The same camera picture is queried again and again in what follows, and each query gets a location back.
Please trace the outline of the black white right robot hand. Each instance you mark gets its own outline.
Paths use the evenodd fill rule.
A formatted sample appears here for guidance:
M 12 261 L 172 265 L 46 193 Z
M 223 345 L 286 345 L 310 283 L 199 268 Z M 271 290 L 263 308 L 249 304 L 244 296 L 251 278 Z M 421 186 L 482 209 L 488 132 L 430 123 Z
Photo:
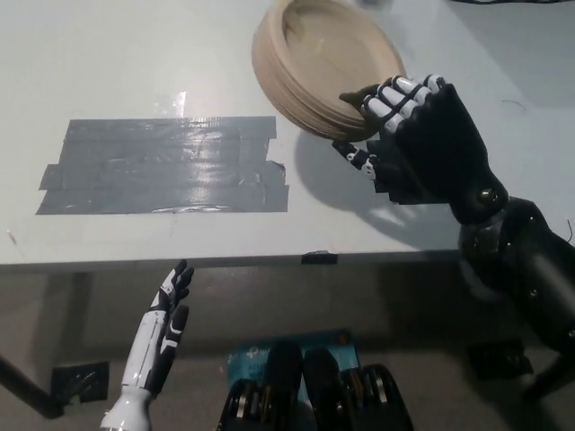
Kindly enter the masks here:
M 390 138 L 405 175 L 446 201 L 460 224 L 482 224 L 507 205 L 509 194 L 491 170 L 473 119 L 442 76 L 396 75 L 340 98 Z

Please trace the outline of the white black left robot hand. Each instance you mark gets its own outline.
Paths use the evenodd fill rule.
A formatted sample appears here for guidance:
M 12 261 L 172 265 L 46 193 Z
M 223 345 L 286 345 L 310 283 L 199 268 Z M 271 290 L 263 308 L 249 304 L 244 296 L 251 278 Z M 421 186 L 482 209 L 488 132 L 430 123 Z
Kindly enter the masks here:
M 194 268 L 181 260 L 158 287 L 143 314 L 122 377 L 124 386 L 157 396 L 164 387 L 180 344 L 189 308 L 179 303 L 190 292 Z

